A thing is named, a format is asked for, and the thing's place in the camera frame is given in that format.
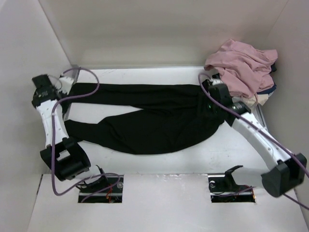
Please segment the black trousers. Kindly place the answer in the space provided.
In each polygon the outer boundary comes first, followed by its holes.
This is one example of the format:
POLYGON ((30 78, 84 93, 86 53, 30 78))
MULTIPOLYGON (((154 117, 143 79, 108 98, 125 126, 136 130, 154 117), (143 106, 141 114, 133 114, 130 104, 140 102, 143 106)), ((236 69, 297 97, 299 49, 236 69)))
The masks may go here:
POLYGON ((210 138, 223 118, 209 110, 196 85, 114 85, 77 83, 78 103, 132 106, 135 112, 96 124, 67 120, 70 137, 133 155, 177 152, 210 138))

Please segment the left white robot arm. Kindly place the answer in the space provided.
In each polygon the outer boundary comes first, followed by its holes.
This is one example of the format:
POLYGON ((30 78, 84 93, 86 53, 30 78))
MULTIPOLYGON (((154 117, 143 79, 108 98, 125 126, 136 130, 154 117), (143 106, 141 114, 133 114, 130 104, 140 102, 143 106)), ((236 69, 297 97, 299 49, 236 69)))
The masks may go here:
POLYGON ((77 140, 68 135, 63 119, 69 102, 62 100, 69 96, 74 79, 61 75, 53 84, 49 75, 41 74, 32 82, 36 88, 32 105, 42 118, 46 139, 41 159, 59 181, 89 172, 91 162, 77 140))

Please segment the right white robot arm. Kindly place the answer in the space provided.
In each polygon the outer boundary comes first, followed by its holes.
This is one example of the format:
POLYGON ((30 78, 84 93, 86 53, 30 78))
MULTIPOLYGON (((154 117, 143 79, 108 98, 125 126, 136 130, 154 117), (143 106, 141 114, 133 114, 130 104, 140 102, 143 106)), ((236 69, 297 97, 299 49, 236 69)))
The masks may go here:
POLYGON ((278 198, 301 185, 309 175, 306 157, 282 146, 243 102, 233 102, 227 85, 221 80, 207 77, 203 82, 201 76, 198 78, 200 87, 210 100, 207 109, 243 136, 267 167, 258 170, 237 165, 225 172, 225 188, 235 191, 241 185, 251 185, 278 198))

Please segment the pink garment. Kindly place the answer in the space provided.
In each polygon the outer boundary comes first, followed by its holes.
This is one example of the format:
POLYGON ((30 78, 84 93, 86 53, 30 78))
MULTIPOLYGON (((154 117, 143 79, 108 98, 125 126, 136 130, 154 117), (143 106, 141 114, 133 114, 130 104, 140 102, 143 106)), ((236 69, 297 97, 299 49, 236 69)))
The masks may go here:
POLYGON ((274 86, 270 73, 277 59, 275 49, 258 50, 229 39, 206 59, 204 69, 217 70, 231 96, 251 98, 274 86))

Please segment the beige garment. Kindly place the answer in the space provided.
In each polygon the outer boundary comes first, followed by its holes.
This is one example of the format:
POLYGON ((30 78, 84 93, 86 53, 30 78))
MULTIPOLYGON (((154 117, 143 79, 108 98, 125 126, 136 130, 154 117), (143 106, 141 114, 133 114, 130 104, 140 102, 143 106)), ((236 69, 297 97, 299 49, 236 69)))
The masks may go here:
POLYGON ((251 98, 241 97, 241 100, 248 106, 255 108, 257 105, 264 105, 269 99, 268 94, 255 94, 251 98))

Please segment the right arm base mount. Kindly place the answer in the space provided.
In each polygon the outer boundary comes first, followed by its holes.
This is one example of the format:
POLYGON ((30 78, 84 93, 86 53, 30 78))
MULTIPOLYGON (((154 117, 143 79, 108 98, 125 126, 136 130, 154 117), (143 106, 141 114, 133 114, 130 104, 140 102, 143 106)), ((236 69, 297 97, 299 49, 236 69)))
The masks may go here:
POLYGON ((224 173, 208 174, 212 203, 255 203, 253 187, 238 185, 232 177, 232 173, 242 167, 237 165, 224 173))

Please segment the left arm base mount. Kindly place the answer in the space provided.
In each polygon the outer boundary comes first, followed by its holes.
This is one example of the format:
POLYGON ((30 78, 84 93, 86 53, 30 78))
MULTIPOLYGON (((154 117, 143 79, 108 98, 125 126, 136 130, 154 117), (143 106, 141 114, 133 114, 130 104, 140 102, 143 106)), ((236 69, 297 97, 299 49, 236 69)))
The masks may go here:
POLYGON ((124 176, 106 174, 99 168, 99 177, 82 182, 78 203, 121 203, 124 189, 124 176))

